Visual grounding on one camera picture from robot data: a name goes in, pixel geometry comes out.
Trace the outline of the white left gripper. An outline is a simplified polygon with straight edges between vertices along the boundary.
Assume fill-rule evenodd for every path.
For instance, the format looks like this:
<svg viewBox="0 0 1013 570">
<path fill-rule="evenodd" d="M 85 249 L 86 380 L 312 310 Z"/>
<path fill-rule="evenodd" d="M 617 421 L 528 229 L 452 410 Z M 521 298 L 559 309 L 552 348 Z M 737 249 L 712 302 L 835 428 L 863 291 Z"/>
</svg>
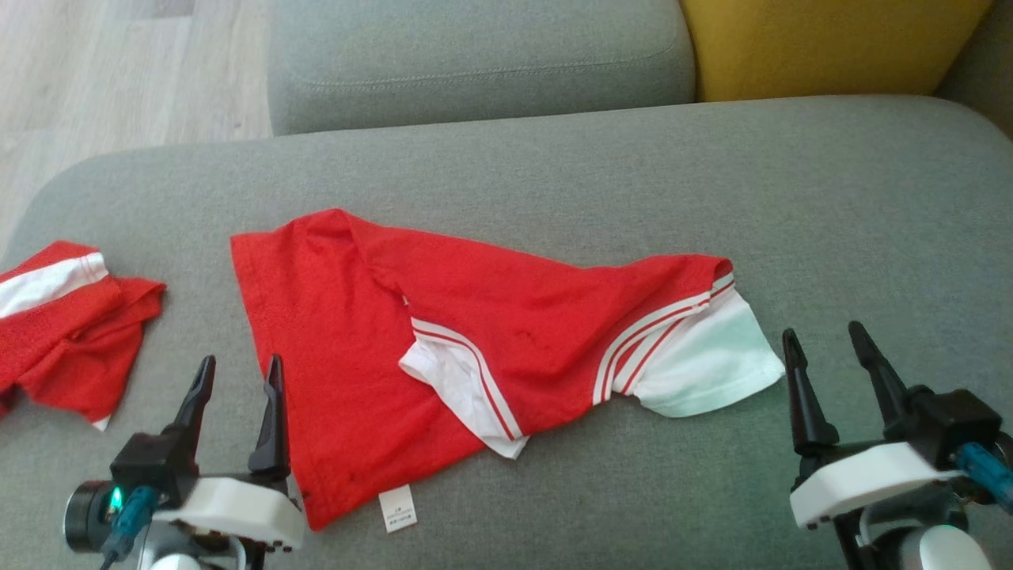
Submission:
<svg viewBox="0 0 1013 570">
<path fill-rule="evenodd" d="M 170 465 L 198 475 L 200 431 L 212 397 L 216 358 L 203 357 L 193 382 L 173 422 L 162 429 L 170 441 Z M 249 457 L 251 476 L 281 481 L 290 475 L 288 408 L 283 385 L 283 360 L 272 355 L 264 379 L 265 409 L 256 447 Z M 218 533 L 264 547 L 300 549 L 306 538 L 306 517 L 285 491 L 240 481 L 236 477 L 200 477 L 180 507 L 154 515 L 157 555 L 194 554 L 194 536 Z"/>
</svg>

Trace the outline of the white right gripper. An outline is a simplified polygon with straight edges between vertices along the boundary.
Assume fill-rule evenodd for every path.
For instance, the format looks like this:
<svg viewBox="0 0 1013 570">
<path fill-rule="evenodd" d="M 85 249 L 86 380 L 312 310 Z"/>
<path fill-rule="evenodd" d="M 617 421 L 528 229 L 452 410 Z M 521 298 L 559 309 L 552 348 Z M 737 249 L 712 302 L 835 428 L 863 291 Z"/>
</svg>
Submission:
<svg viewBox="0 0 1013 570">
<path fill-rule="evenodd" d="M 882 414 L 883 437 L 907 437 L 908 387 L 860 321 L 849 322 L 848 333 L 859 364 L 871 378 Z M 817 457 L 840 442 L 839 433 L 826 421 L 808 378 L 806 353 L 794 329 L 785 329 L 782 345 L 793 447 L 799 457 Z M 965 473 L 959 469 L 935 468 L 911 444 L 884 443 L 815 470 L 791 492 L 790 507 L 796 526 L 807 528 L 926 484 L 963 476 Z"/>
</svg>

